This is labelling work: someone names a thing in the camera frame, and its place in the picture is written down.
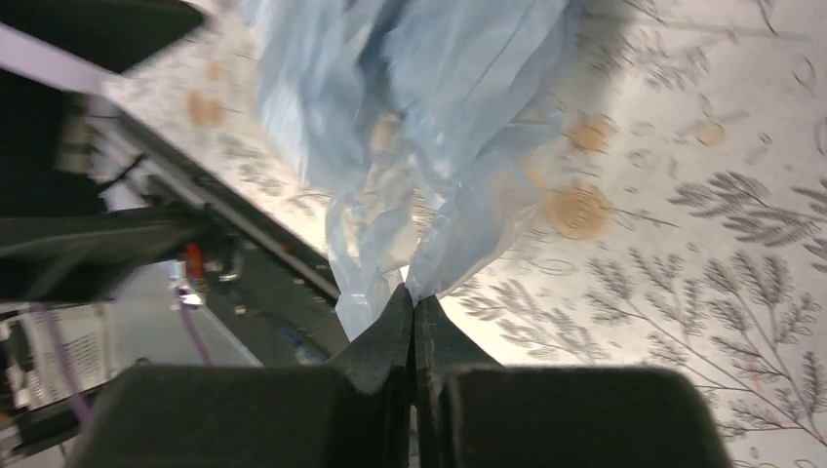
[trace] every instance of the light blue plastic bag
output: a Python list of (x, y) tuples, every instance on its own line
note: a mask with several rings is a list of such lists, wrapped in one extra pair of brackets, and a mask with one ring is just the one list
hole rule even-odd
[[(243, 0), (263, 46), (267, 134), (302, 185), (334, 195), (328, 256), (350, 339), (402, 267), (414, 301), (449, 293), (533, 220), (541, 193), (526, 160), (560, 134), (545, 92), (572, 49), (577, 5)], [(418, 243), (416, 189), (436, 210)]]

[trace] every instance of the plastic bag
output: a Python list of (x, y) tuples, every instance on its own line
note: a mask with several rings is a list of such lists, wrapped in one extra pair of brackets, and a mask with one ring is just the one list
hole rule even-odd
[[(575, 0), (243, 0), (261, 38), (261, 121), (305, 186), (333, 194), (328, 256), (350, 339), (402, 281), (445, 294), (533, 220), (528, 157), (560, 134), (547, 98)], [(417, 242), (414, 192), (436, 210)]]

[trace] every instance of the red component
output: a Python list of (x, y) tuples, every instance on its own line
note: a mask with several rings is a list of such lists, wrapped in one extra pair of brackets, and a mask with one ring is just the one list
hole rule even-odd
[(201, 256), (201, 250), (195, 244), (187, 244), (186, 257), (184, 258), (186, 265), (186, 275), (190, 278), (200, 280), (204, 274), (204, 259)]

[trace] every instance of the machine part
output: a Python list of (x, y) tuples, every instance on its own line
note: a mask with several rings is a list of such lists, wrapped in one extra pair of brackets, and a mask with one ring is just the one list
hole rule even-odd
[(126, 180), (144, 203), (188, 207), (217, 226), (193, 240), (181, 258), (189, 260), (186, 271), (171, 277), (185, 277), (259, 361), (322, 362), (347, 345), (334, 313), (335, 280), (321, 255), (139, 121), (117, 110), (98, 113), (119, 117), (92, 119), (98, 134), (93, 168), (108, 164), (119, 172), (132, 155), (144, 153)]
[(731, 467), (680, 374), (503, 368), (404, 287), (323, 365), (125, 371), (67, 467), (404, 467), (411, 405), (425, 468)]

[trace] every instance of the purple cable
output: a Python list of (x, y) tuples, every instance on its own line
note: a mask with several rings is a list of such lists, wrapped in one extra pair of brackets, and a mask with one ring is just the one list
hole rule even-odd
[(66, 349), (63, 347), (65, 345), (63, 331), (60, 329), (58, 321), (55, 319), (55, 313), (46, 309), (46, 307), (41, 304), (30, 304), (29, 308), (37, 312), (46, 324), (46, 330), (49, 333), (50, 340), (52, 341), (52, 348), (55, 352), (55, 358), (58, 360), (60, 374), (62, 375), (66, 386), (69, 388), (69, 406), (72, 408), (72, 412), (75, 413), (75, 417), (77, 417), (80, 421), (81, 426), (85, 426), (92, 417), (92, 408), (89, 406), (86, 399), (83, 398), (80, 385), (78, 385), (77, 379), (75, 378), (74, 369), (72, 368), (72, 361), (69, 358), (69, 354), (66, 352)]
[(195, 324), (192, 322), (192, 316), (190, 315), (192, 313), (192, 306), (183, 300), (186, 291), (181, 288), (176, 288), (176, 293), (179, 304), (178, 313), (180, 314), (186, 334), (188, 334), (189, 339), (192, 340), (192, 344), (198, 352), (198, 357), (201, 358), (201, 364), (211, 366), (213, 360), (210, 359), (210, 351), (207, 350), (207, 345), (204, 344), (204, 341), (201, 339), (201, 334), (198, 333), (198, 329), (195, 328)]

